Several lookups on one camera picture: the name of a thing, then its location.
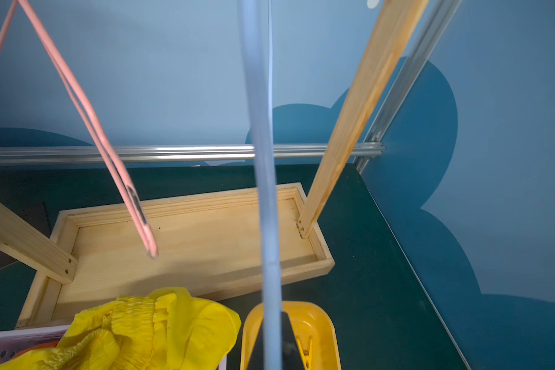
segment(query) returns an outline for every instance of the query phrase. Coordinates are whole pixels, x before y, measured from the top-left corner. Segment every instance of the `yellow ruffled fabric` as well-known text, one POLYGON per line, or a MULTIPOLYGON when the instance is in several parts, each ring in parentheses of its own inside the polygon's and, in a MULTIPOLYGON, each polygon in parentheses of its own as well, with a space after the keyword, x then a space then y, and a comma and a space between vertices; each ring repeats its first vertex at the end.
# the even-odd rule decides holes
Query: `yellow ruffled fabric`
POLYGON ((214 370, 240 325, 219 303, 162 288, 82 311, 56 348, 29 351, 0 370, 214 370))

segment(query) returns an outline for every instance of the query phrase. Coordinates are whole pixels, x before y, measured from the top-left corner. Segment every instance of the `pink clothes hanger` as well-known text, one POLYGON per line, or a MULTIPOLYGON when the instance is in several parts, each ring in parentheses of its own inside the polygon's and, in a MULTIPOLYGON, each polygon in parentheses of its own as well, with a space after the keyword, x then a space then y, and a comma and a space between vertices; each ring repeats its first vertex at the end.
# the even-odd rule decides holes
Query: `pink clothes hanger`
POLYGON ((158 255, 158 247, 156 245, 156 241, 154 239, 154 234, 152 233, 152 229, 148 224, 148 219, 140 206, 140 199, 138 198, 138 194, 135 190, 134 184, 128 174, 123 162, 119 159, 119 156, 116 154, 115 150, 111 146, 105 132, 103 131, 103 127, 99 122, 99 118, 97 117, 95 110, 93 109, 90 101, 82 91, 82 88, 74 74, 64 61, 64 58, 60 55, 58 49, 56 48, 54 42, 52 41, 51 37, 47 34, 45 27, 37 17, 37 14, 29 4, 28 0, 13 0, 10 6, 10 9, 7 13, 6 19, 4 20, 4 24, 2 25, 2 29, 0 30, 0 49, 2 48, 2 44, 4 43, 4 39, 6 37, 6 33, 8 31, 8 27, 10 26, 10 21, 14 15, 14 11, 16 8, 16 4, 21 4, 23 11, 29 17, 39 39, 43 43, 47 54, 50 56, 52 63, 54 63, 55 69, 58 71, 58 74, 61 77, 61 80, 64 82, 64 86, 76 106, 78 113, 80 114, 86 128, 89 130, 90 137, 93 138, 99 153, 103 157, 105 161, 105 165, 109 169, 115 184, 117 185, 117 189, 121 194, 121 197, 124 200, 125 205, 128 208, 129 214, 131 215, 132 220, 136 228, 138 229, 138 233, 140 234, 140 238, 144 242, 144 246, 146 250, 150 254, 151 257, 155 257, 158 255))

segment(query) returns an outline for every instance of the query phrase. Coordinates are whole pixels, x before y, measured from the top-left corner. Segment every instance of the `wooden box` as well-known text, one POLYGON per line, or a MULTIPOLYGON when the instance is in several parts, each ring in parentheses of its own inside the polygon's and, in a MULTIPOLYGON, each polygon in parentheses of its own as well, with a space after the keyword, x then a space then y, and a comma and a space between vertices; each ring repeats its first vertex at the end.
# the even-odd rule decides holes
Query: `wooden box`
MULTIPOLYGON (((306 202, 300 183, 278 185, 282 284, 325 275, 334 266, 318 225, 309 238, 296 221, 306 202)), ((125 205, 61 211, 51 239, 78 259, 71 283, 41 273, 18 326, 62 322, 119 295, 184 286, 222 300, 261 289, 257 189, 143 201, 160 255, 148 258, 125 205)))

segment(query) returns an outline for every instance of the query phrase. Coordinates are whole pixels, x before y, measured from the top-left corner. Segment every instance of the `white plastic basket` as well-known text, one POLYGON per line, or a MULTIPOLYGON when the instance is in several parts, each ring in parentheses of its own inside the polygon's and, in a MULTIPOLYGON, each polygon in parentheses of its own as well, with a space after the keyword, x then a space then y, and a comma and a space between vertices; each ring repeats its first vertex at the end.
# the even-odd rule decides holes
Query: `white plastic basket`
POLYGON ((15 354, 24 349, 60 340, 68 330, 68 326, 0 331, 0 364, 13 358, 15 354))

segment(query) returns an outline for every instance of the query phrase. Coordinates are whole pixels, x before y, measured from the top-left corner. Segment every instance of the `dark green floor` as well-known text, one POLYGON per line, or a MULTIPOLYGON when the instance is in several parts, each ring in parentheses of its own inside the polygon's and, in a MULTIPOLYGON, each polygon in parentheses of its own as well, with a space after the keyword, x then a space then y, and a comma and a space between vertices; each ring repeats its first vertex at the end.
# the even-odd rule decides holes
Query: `dark green floor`
MULTIPOLYGON (((279 183, 308 193, 316 165, 277 167, 279 183)), ((130 169, 143 200, 254 187, 249 166, 130 169)), ((19 212, 45 202, 50 225, 60 210, 121 203, 106 170, 0 172, 0 202, 19 212)), ((464 369, 362 178, 348 165, 319 225, 335 259, 325 277, 283 287, 284 300, 309 301, 331 317, 343 369, 464 369)), ((18 262, 0 270, 0 330, 14 327, 34 271, 18 262)), ((259 292, 222 303, 244 322, 259 292)), ((229 354, 237 369, 240 338, 229 354)))

